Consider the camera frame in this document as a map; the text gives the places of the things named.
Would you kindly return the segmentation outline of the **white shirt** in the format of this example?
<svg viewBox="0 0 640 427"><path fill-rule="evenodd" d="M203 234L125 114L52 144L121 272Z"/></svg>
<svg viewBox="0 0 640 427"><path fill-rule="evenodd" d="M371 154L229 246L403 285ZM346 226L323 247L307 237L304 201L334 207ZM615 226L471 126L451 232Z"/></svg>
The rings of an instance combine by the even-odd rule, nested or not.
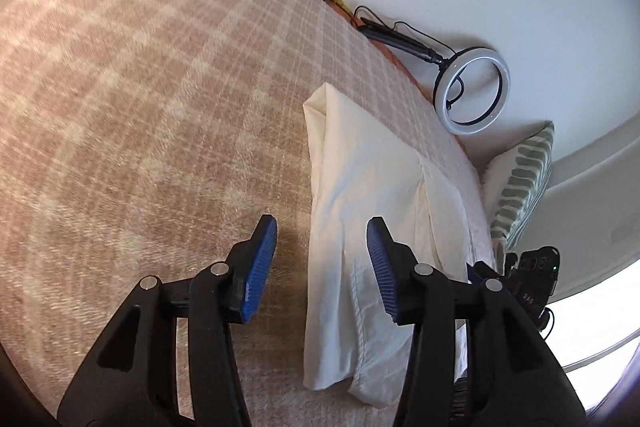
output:
<svg viewBox="0 0 640 427"><path fill-rule="evenodd" d="M304 384L349 381L377 409L400 397L412 328L383 305L374 262L388 261L371 219L416 260L463 281L473 252L459 191L440 170L332 84L304 104L311 221Z"/></svg>

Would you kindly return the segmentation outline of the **green striped pillow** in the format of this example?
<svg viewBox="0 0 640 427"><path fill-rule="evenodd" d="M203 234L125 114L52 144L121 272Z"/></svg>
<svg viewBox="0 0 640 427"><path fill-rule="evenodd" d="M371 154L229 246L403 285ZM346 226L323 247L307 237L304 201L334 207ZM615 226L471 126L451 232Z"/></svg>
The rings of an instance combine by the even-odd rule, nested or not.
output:
<svg viewBox="0 0 640 427"><path fill-rule="evenodd" d="M547 190L555 127L547 121L534 134L495 157L483 178L484 206L496 257L512 251Z"/></svg>

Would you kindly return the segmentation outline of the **beige plaid bed blanket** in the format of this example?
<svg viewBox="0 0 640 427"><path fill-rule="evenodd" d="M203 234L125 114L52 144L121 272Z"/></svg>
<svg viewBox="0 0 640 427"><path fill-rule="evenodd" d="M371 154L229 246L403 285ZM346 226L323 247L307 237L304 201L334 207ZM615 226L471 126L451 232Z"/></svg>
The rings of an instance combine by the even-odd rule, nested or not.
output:
<svg viewBox="0 0 640 427"><path fill-rule="evenodd" d="M265 295L233 331L253 424L392 423L344 386L303 384L303 105L325 83L439 168L488 254L461 146L323 1L1 0L1 341L48 410L141 277L192 277L270 213Z"/></svg>

